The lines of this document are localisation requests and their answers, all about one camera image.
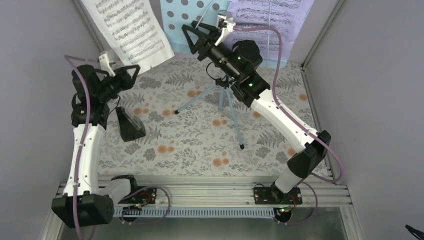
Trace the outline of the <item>white sheet music paper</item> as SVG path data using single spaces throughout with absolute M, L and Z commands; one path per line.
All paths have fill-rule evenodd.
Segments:
M 84 0 L 85 9 L 125 66 L 139 72 L 174 57 L 174 51 L 148 0 Z

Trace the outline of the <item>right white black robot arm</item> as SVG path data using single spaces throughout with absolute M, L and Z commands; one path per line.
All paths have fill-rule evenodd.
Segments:
M 326 157 L 331 135 L 319 132 L 303 122 L 276 97 L 275 92 L 256 71 L 263 59 L 257 43 L 253 40 L 240 40 L 228 48 L 218 41 L 223 28 L 200 23 L 209 31 L 195 28 L 197 21 L 181 28 L 190 52 L 198 55 L 198 60 L 210 59 L 220 68 L 228 80 L 232 80 L 234 96 L 247 107 L 265 117 L 291 144 L 295 154 L 287 161 L 287 167 L 271 184 L 270 195 L 274 202 L 284 203 L 290 191 L 313 173 Z

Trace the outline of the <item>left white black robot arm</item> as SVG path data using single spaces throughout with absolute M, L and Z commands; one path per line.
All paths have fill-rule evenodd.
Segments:
M 84 64 L 71 72 L 76 90 L 71 102 L 72 162 L 62 196 L 54 198 L 51 204 L 52 211 L 69 228 L 108 224 L 116 204 L 122 199 L 131 203 L 139 197 L 133 175 L 115 176 L 109 186 L 100 188 L 97 173 L 110 112 L 108 102 L 131 89 L 139 71 L 139 65 L 129 65 L 110 75 Z

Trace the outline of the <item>floral patterned table mat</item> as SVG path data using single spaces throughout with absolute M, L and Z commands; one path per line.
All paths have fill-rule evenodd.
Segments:
M 207 60 L 174 57 L 142 73 L 119 105 L 146 129 L 124 142 L 117 115 L 108 117 L 98 172 L 101 175 L 277 176 L 295 155 L 289 141 L 261 114 L 237 99 L 219 110 L 214 87 L 179 114 L 222 72 Z

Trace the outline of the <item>black object at corner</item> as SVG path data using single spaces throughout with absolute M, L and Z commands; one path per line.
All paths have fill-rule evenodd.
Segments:
M 405 228 L 407 229 L 407 231 L 412 234 L 415 238 L 417 238 L 418 240 L 424 240 L 424 232 L 421 230 L 418 230 L 408 224 L 405 225 Z

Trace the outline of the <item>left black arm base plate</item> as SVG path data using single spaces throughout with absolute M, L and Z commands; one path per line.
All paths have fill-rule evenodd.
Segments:
M 141 210 L 145 206 L 155 205 L 157 190 L 156 187 L 147 188 L 131 197 L 120 200 L 118 203 L 125 205 L 124 210 Z

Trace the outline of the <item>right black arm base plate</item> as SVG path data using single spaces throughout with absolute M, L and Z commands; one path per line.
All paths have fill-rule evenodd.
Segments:
M 256 205 L 301 205 L 302 194 L 299 187 L 288 193 L 279 192 L 277 188 L 257 184 L 253 187 L 253 198 Z

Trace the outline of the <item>aluminium mounting rail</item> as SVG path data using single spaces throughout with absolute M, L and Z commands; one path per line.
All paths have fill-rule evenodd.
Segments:
M 137 175 L 140 186 L 152 186 L 151 202 L 129 211 L 129 203 L 115 206 L 119 218 L 261 218 L 272 219 L 278 210 L 301 208 L 352 207 L 345 185 L 334 185 L 308 177 L 285 201 L 273 200 L 263 186 L 270 186 L 273 176 L 146 176 Z

